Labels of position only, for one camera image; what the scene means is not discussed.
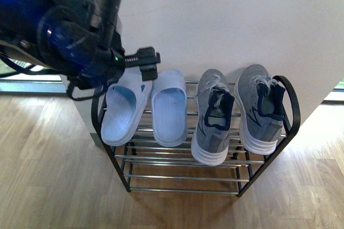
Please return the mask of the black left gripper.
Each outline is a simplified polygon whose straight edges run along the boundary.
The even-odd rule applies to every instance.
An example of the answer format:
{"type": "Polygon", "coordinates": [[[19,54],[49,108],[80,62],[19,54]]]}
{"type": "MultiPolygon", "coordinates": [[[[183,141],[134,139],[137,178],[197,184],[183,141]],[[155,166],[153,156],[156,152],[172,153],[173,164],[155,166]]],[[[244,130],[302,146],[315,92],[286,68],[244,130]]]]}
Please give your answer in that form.
{"type": "Polygon", "coordinates": [[[126,68],[139,67],[142,81],[158,78],[157,64],[161,62],[160,53],[153,47],[139,48],[133,55],[125,56],[126,68]]]}

